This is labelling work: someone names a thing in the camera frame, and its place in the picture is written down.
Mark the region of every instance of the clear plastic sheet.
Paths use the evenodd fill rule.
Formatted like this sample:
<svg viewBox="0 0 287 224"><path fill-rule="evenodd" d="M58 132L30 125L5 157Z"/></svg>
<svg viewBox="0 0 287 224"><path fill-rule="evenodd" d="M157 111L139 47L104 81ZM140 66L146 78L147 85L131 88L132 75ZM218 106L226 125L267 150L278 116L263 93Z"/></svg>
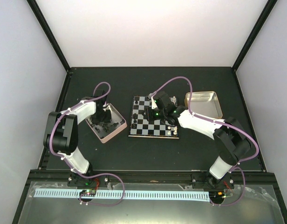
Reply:
<svg viewBox="0 0 287 224"><path fill-rule="evenodd" d="M271 185L247 185L243 199L230 207L212 207L210 203L185 201L123 200L112 208L83 206L75 199L35 198L37 188L72 189L63 182L33 182L26 197L20 224L46 223L248 223L281 224L280 207ZM178 184L126 184L128 190L202 191ZM108 185L120 190L121 184ZM242 186L235 185L231 203L240 196ZM100 203L109 203L97 199Z"/></svg>

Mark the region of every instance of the wire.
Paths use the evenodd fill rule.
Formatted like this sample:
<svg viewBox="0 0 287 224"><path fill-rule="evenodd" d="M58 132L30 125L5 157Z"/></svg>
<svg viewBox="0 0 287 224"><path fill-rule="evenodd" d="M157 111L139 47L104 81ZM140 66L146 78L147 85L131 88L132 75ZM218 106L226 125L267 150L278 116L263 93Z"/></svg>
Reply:
<svg viewBox="0 0 287 224"><path fill-rule="evenodd" d="M95 179L95 181L96 181L96 190L98 190L100 182L99 182L99 180L97 178Z"/></svg>
<svg viewBox="0 0 287 224"><path fill-rule="evenodd" d="M96 90L98 89L98 87L99 87L100 85L102 85L102 84L109 85L109 83L107 83L107 82L100 82L100 83L95 87L95 89L94 89L94 91L93 91L93 96L95 95L95 92L96 92Z"/></svg>
<svg viewBox="0 0 287 224"><path fill-rule="evenodd" d="M192 97L192 84L191 84L190 80L189 80L188 78L184 77L184 76L178 76L178 77L174 77L174 78L168 80L166 83L164 83L162 86L160 86L159 89L157 89L155 92L151 93L149 96L151 96L151 97L155 96L156 93L158 93L158 92L159 92L163 87L165 87L168 83L170 83L170 82L173 81L173 80L179 79L179 78L185 79L185 80L188 82L188 84L189 84L189 87L190 87L190 96L189 96L189 101L188 101L188 110L189 110L190 114L192 114L192 111L191 111L191 108L190 108L191 97Z"/></svg>
<svg viewBox="0 0 287 224"><path fill-rule="evenodd" d="M242 194L241 196L233 203L230 203L230 204L215 204L211 199L210 199L210 203L213 205L213 206L221 206L221 207L227 207L227 206L231 206L231 205L234 205L236 203L238 203L244 196L245 194L245 186L246 186L246 183L245 183L245 176L244 176L244 172L243 170L240 168L240 167L235 167L234 170L236 169L239 169L241 171L241 174L242 174L242 178L243 178L243 191L242 191Z"/></svg>
<svg viewBox="0 0 287 224"><path fill-rule="evenodd" d="M107 85L108 85L108 87L109 87L108 91L107 91L105 94L103 94L102 96L100 96L100 97L96 97L96 98L93 98L93 99L85 100L83 103L86 104L86 103L89 103L89 102L93 102L93 101L95 101L95 100L102 99L103 97L107 96L107 95L109 94L110 90L111 90L110 84L107 83L107 82L101 82L101 83L99 83L99 84L96 86L96 88L94 89L94 91L95 91L100 85L102 85L102 84L107 84ZM51 152L52 155L56 155L56 156L61 157L61 159L64 160L65 163L70 167L71 171L77 173L79 176L81 176L81 177L83 177L83 178L92 179L92 178L96 178L96 177L103 176L103 175L110 175L110 176L113 176L113 177L117 178L117 179L121 182L122 188L123 188L122 197L119 199L118 202L113 203L113 204L88 203L88 204L99 205L99 206L104 206L104 207L115 206L115 205L117 205L117 204L119 204L119 203L122 202L122 200L123 200L123 198L124 198L124 195L125 195L125 186L124 186L124 183L123 183L123 181L122 181L122 179L121 179L120 177L118 177L118 176L115 175L115 174L110 174L110 173L97 174L97 175L93 175L93 176L85 176L85 175L83 175L82 173L80 173L78 170L74 169L74 168L71 166L71 164L66 160L66 158L65 158L64 155L60 155L60 154L58 154L58 153L55 153L54 150L53 150L52 139L53 139L53 137L54 137L55 131L56 131L56 129L57 129L59 123L61 122L61 120L63 119L63 117L66 116L66 114L68 114L71 110L74 110L75 108L81 106L83 103L80 102L80 103L76 104L75 106L73 106L73 107L71 107L71 108L68 108L68 110L64 111L63 114L58 118L58 120L57 120L56 123L55 123L55 126L54 126L53 129L52 129L51 135L50 135L50 139L49 139L49 150L50 150L50 152Z"/></svg>
<svg viewBox="0 0 287 224"><path fill-rule="evenodd" d="M224 183L224 185L225 185L229 190L231 190L231 192L233 193L232 189L228 186L228 184L227 184L225 181L223 181L223 183Z"/></svg>
<svg viewBox="0 0 287 224"><path fill-rule="evenodd" d="M254 146L255 146L255 153L254 153L252 156L249 156L249 157L246 157L246 158L244 158L244 159L239 160L239 162L243 162L243 161L247 161L247 160L251 160L251 159L255 158L255 157L259 154L260 148L259 148L259 145L256 143L256 141L255 141L249 134L247 134L247 133L244 132L243 130L241 130L241 129L239 129L239 128L233 126L233 125L229 125L229 124L226 124L226 123L224 123L224 122L220 122L220 121L217 121L217 120L215 120L215 119L211 119L211 118L209 118L209 117L204 117L204 116L201 116L201 115L199 115L199 114L197 114L197 113L194 113L194 114L193 114L193 112L191 111L191 108L190 108L190 102L191 102L191 97L192 97L192 84L191 84L191 82L190 82L190 80L189 80L188 78L183 77L183 76L178 76L178 77L172 78L172 79L168 80L166 83L164 83L164 84L163 84L159 89L157 89L155 92L151 93L150 95L151 95L151 96L154 96L158 91L160 91L160 90L161 90L163 87L165 87L168 83L170 83L170 82L173 81L173 80L179 79L179 78L185 79L185 80L188 82L189 87L190 87L190 97L189 97L189 101L188 101L188 110L189 110L189 113L192 114L192 115L193 115L194 117L196 117L196 118L200 118L200 119L202 119L202 120L206 120L206 121L209 121L209 122L211 122L211 123L215 123L215 124L219 124L219 125L226 126L226 127L231 128L231 129L233 129L233 130L236 130L237 132L240 132L241 134L243 134L244 136L246 136L246 137L254 144Z"/></svg>

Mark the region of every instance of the white wall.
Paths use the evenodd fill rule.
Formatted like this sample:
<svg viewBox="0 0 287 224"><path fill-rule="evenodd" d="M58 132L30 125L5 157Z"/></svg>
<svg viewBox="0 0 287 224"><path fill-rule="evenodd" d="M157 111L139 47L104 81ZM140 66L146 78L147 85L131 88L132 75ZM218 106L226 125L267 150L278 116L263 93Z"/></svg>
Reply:
<svg viewBox="0 0 287 224"><path fill-rule="evenodd" d="M37 168L65 74L27 1L0 0L0 224Z"/></svg>
<svg viewBox="0 0 287 224"><path fill-rule="evenodd" d="M238 76L267 169L287 206L287 0L275 5Z"/></svg>
<svg viewBox="0 0 287 224"><path fill-rule="evenodd" d="M267 0L37 0L68 63L232 66Z"/></svg>

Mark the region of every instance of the white backdrop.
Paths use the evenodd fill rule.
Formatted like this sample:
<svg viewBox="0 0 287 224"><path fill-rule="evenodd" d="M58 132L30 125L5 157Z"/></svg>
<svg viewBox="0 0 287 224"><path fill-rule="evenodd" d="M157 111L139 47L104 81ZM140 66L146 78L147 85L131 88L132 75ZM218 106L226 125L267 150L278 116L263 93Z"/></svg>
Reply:
<svg viewBox="0 0 287 224"><path fill-rule="evenodd" d="M267 0L37 0L70 66L232 66Z"/></svg>
<svg viewBox="0 0 287 224"><path fill-rule="evenodd" d="M0 1L0 224L12 223L66 76L27 1Z"/></svg>

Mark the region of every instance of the metal tin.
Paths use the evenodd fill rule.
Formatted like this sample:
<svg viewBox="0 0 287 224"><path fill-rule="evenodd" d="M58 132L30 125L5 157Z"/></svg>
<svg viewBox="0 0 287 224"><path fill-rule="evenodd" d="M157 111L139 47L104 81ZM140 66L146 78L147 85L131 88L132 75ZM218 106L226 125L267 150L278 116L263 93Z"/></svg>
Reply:
<svg viewBox="0 0 287 224"><path fill-rule="evenodd" d="M188 107L190 93L186 94L185 105ZM218 101L217 94L214 91L193 92L190 102L190 108L193 112L205 115L211 118L222 118L222 111Z"/></svg>

